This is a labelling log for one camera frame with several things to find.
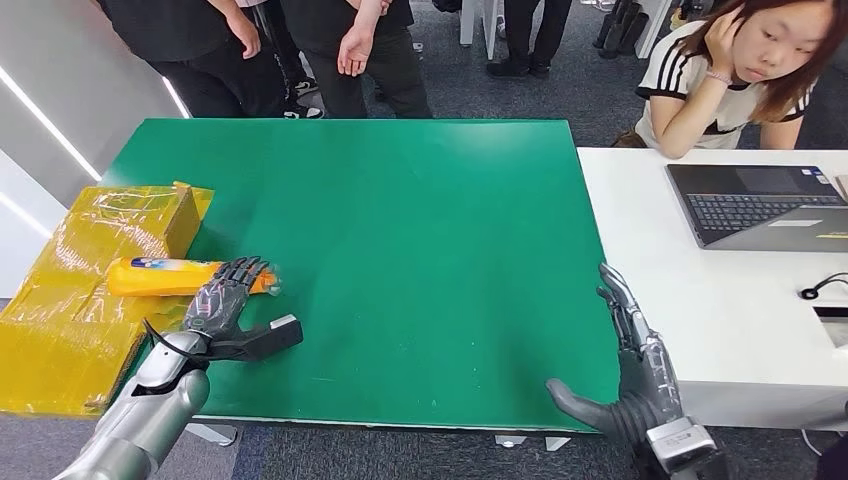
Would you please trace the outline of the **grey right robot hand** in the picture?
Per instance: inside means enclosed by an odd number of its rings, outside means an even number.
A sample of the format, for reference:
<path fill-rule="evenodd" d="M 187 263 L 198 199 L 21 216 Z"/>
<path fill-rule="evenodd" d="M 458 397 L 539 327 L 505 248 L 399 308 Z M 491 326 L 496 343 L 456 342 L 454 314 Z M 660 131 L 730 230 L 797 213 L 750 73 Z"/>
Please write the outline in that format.
<path fill-rule="evenodd" d="M 647 432 L 683 417 L 677 377 L 660 334 L 653 330 L 624 277 L 606 263 L 599 265 L 603 285 L 596 289 L 610 311 L 618 339 L 618 399 L 599 403 L 579 396 L 561 380 L 545 387 L 563 413 L 598 432 L 637 445 Z"/>

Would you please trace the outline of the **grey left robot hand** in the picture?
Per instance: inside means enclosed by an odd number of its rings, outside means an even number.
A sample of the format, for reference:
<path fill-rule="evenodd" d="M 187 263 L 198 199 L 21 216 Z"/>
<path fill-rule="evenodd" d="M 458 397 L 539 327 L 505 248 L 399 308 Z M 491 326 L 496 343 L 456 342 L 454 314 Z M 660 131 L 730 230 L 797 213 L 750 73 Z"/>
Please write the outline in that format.
<path fill-rule="evenodd" d="M 237 337 L 239 317 L 250 290 L 269 262 L 259 256 L 239 257 L 222 263 L 200 287 L 182 322 L 182 329 L 211 340 Z"/>

